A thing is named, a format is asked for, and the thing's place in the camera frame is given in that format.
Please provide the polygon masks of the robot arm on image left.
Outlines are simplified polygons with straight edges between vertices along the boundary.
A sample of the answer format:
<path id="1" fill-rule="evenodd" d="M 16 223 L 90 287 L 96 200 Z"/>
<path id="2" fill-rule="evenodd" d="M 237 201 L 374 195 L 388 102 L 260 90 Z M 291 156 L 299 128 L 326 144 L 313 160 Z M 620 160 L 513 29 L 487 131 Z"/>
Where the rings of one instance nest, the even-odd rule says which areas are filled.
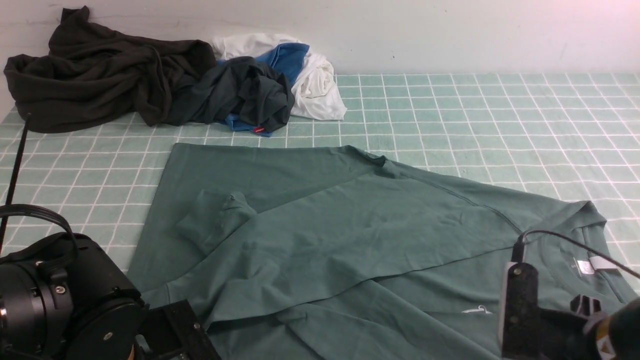
<path id="1" fill-rule="evenodd" d="M 3 360 L 219 360 L 185 301 L 151 309 L 87 235 L 1 259 Z"/>

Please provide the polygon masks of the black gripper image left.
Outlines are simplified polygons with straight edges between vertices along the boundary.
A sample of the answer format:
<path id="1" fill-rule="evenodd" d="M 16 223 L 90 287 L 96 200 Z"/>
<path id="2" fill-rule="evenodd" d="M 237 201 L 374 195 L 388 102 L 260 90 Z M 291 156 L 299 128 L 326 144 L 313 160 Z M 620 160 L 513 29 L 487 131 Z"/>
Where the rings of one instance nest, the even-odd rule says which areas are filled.
<path id="1" fill-rule="evenodd" d="M 149 311 L 142 322 L 133 360 L 221 360 L 187 300 Z"/>

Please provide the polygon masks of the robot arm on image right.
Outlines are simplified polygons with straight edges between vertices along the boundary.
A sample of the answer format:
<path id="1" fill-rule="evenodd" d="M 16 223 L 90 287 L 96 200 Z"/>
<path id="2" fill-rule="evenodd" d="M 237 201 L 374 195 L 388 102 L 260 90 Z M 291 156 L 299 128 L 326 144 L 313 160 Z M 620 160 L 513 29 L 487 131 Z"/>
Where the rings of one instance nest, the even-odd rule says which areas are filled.
<path id="1" fill-rule="evenodd" d="M 568 311 L 541 310 L 540 344 L 535 360 L 638 360 L 639 299 L 616 312 L 601 301 L 578 295 Z"/>

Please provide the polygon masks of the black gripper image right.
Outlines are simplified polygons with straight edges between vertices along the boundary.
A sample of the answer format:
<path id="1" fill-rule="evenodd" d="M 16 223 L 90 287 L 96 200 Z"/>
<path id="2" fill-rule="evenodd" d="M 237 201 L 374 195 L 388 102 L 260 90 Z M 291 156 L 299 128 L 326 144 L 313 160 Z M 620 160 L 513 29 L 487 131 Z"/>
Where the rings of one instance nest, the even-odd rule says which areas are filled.
<path id="1" fill-rule="evenodd" d="M 538 307 L 537 340 L 531 360 L 607 360 L 598 345 L 598 327 L 608 319 L 601 301 L 578 295 L 569 310 Z"/>

